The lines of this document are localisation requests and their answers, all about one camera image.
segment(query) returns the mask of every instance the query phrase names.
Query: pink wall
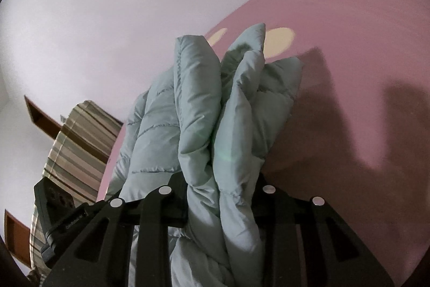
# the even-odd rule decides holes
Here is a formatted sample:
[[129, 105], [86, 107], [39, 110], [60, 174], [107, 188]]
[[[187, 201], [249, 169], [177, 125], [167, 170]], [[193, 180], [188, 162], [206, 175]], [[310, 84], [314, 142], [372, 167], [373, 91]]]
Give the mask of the pink wall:
[[267, 179], [324, 197], [400, 285], [430, 245], [430, 0], [250, 0], [214, 50], [262, 21], [284, 28], [268, 61], [305, 63]]

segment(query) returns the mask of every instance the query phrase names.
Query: striped fabric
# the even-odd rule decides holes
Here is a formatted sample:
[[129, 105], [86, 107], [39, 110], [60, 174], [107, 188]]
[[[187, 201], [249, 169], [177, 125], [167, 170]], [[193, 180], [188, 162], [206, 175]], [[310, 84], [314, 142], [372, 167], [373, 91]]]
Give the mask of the striped fabric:
[[[58, 133], [42, 176], [70, 193], [77, 207], [94, 203], [110, 151], [121, 129], [121, 123], [92, 101], [78, 104]], [[37, 208], [31, 222], [31, 267], [37, 266], [42, 281], [49, 273], [40, 249], [45, 238]]]

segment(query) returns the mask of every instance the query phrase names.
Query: white circular marker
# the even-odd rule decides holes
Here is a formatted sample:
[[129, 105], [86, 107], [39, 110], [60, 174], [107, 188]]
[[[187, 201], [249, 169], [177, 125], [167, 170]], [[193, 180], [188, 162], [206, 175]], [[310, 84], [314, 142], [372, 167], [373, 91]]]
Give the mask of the white circular marker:
[[322, 197], [320, 197], [320, 196], [315, 196], [312, 199], [312, 202], [313, 202], [314, 205], [323, 205], [325, 203], [324, 199]]
[[171, 187], [170, 186], [162, 186], [158, 189], [158, 192], [162, 195], [168, 195], [171, 193]]
[[114, 198], [110, 202], [110, 206], [113, 208], [121, 207], [123, 205], [123, 201], [120, 198]]
[[272, 185], [266, 185], [266, 186], [263, 186], [263, 191], [266, 194], [274, 194], [276, 191], [276, 188]]

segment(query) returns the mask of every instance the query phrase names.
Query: white ceiling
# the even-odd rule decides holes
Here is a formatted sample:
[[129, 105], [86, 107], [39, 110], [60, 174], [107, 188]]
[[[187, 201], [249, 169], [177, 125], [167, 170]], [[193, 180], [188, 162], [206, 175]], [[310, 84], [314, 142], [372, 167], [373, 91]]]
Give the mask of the white ceiling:
[[11, 99], [54, 119], [92, 99], [125, 119], [173, 63], [174, 38], [205, 34], [247, 0], [3, 0], [0, 63]]

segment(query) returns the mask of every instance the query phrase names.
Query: puffer jacket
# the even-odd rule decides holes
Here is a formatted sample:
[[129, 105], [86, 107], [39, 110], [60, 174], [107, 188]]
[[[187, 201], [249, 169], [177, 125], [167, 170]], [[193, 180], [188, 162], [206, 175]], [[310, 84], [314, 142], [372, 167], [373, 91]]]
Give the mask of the puffer jacket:
[[[265, 25], [220, 63], [203, 36], [177, 38], [174, 66], [141, 94], [107, 192], [144, 198], [175, 172], [188, 183], [188, 223], [169, 228], [173, 286], [260, 286], [263, 242], [251, 211], [261, 166], [299, 88], [302, 63], [265, 64]], [[138, 227], [130, 259], [134, 286]]]

